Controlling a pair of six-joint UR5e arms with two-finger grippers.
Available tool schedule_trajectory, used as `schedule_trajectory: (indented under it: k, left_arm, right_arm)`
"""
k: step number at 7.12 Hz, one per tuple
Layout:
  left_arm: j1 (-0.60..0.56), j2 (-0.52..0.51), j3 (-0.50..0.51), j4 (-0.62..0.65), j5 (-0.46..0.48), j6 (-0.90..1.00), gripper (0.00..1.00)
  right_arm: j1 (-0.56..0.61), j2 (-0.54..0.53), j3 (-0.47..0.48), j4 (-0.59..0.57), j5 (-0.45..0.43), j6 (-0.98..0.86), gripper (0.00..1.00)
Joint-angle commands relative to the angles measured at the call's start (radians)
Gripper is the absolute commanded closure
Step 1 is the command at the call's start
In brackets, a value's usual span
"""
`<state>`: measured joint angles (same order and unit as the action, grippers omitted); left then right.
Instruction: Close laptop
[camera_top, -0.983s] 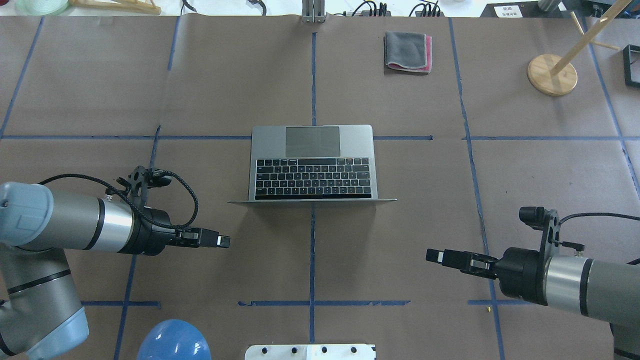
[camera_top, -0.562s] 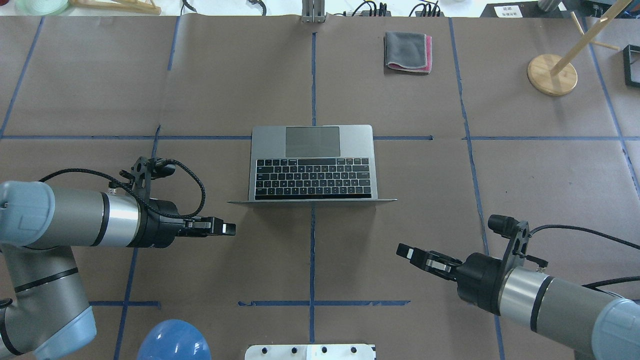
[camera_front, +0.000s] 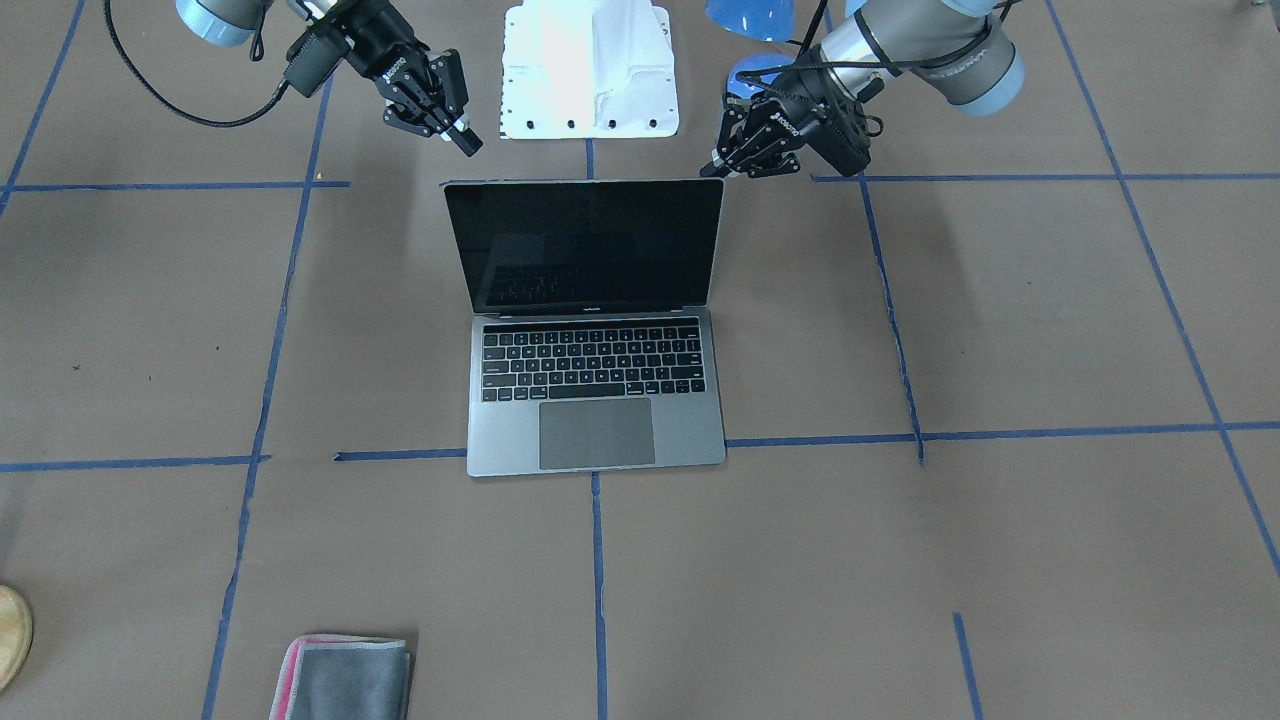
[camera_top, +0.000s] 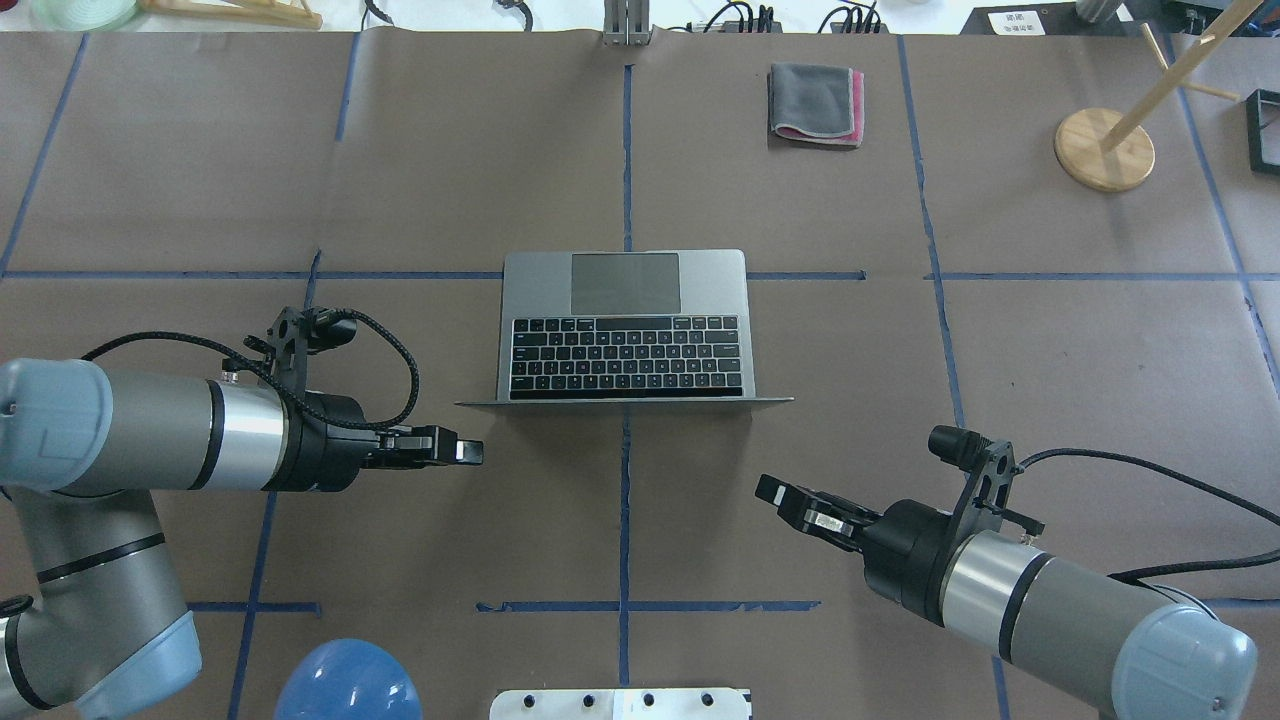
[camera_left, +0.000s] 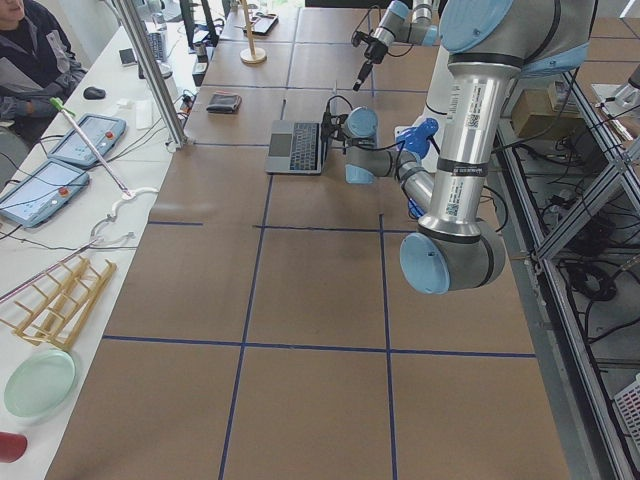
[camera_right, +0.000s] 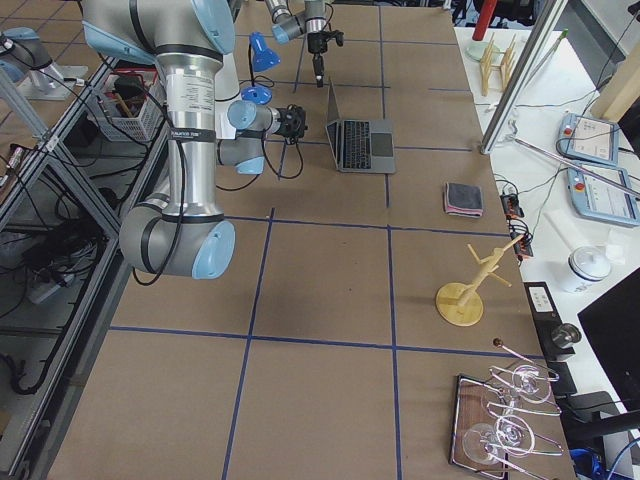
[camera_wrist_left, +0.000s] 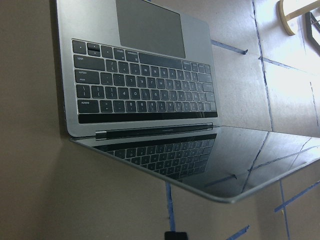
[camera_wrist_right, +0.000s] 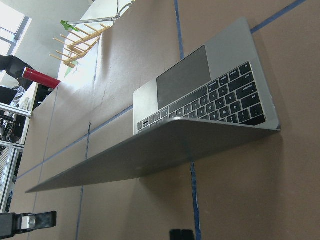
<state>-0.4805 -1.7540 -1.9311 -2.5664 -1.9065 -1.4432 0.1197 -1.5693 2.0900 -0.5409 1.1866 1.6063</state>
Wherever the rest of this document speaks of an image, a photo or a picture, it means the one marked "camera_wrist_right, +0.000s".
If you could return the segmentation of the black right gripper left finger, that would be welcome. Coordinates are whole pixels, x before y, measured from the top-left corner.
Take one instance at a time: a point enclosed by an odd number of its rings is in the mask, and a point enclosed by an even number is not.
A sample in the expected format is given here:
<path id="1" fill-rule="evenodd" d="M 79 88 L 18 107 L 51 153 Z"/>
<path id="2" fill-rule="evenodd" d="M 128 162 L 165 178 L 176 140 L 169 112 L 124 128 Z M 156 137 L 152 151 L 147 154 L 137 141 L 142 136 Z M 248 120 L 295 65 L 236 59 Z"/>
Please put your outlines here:
<path id="1" fill-rule="evenodd" d="M 14 237 L 15 235 L 29 233 L 39 229 L 53 228 L 56 225 L 57 211 L 0 214 L 1 237 Z"/>

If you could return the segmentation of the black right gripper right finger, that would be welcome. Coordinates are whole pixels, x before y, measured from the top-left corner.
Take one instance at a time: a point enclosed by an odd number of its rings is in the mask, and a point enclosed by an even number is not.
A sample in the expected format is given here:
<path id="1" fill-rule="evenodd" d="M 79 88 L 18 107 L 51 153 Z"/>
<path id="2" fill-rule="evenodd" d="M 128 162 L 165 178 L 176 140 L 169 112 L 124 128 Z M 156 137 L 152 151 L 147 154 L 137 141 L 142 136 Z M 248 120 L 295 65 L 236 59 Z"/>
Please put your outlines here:
<path id="1" fill-rule="evenodd" d="M 195 240 L 195 236 L 190 229 L 172 229 L 169 231 L 170 240 Z"/>

